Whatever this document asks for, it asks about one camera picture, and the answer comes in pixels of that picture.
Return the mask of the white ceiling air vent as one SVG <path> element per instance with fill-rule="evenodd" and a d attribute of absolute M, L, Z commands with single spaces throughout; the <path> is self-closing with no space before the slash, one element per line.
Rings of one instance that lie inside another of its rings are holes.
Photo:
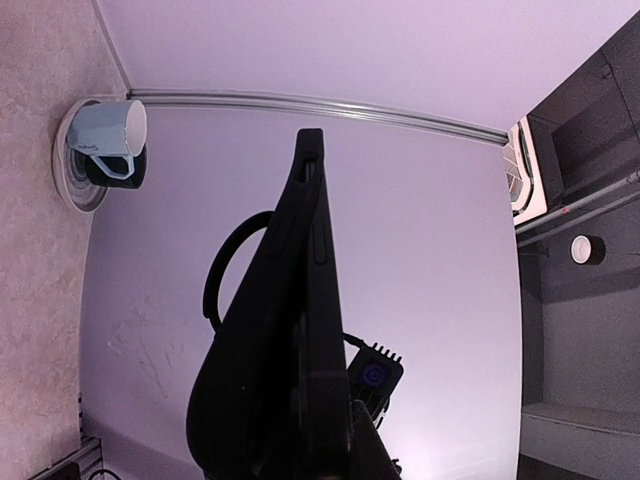
<path fill-rule="evenodd" d="M 529 120 L 523 117 L 507 137 L 502 156 L 513 222 L 519 226 L 544 215 L 548 204 Z"/>

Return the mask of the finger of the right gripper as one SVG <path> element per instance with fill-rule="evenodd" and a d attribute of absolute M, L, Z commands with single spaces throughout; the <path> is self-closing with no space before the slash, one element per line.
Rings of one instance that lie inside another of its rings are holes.
<path fill-rule="evenodd" d="M 390 458 L 365 404 L 354 400 L 351 404 L 352 446 L 350 479 L 400 480 L 401 475 Z"/>

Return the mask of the white coaster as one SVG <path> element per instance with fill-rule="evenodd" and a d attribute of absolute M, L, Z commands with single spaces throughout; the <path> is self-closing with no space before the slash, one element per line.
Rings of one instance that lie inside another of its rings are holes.
<path fill-rule="evenodd" d="M 86 173 L 86 158 L 67 143 L 67 133 L 75 115 L 85 106 L 100 104 L 101 98 L 75 102 L 59 122 L 51 153 L 54 186 L 63 203 L 72 210 L 90 214 L 104 202 L 107 187 L 94 185 Z"/>

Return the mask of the right aluminium frame post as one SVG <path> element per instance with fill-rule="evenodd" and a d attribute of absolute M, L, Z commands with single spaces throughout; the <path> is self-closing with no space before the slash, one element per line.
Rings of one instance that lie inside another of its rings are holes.
<path fill-rule="evenodd" d="M 507 133 L 469 122 L 389 106 L 283 93 L 237 90 L 131 89 L 128 96 L 157 107 L 273 111 L 368 121 L 504 146 Z"/>

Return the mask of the black case of phone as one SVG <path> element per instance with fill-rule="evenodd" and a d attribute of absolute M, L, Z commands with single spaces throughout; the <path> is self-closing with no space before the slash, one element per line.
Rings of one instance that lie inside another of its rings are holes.
<path fill-rule="evenodd" d="M 320 129 L 297 133 L 294 160 L 277 206 L 241 223 L 211 265 L 203 315 L 215 335 L 186 415 L 189 451 L 208 479 L 255 479 L 269 430 L 289 416 L 291 334 L 302 251 L 324 182 Z M 221 281 L 237 249 L 264 233 L 226 314 Z"/>

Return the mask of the light blue mug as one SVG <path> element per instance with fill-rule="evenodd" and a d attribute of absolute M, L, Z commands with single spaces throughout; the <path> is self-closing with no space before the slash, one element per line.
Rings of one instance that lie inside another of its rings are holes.
<path fill-rule="evenodd" d="M 97 103 L 81 107 L 69 127 L 70 148 L 88 156 L 109 178 L 127 180 L 134 159 L 145 146 L 146 108 L 139 100 Z"/>

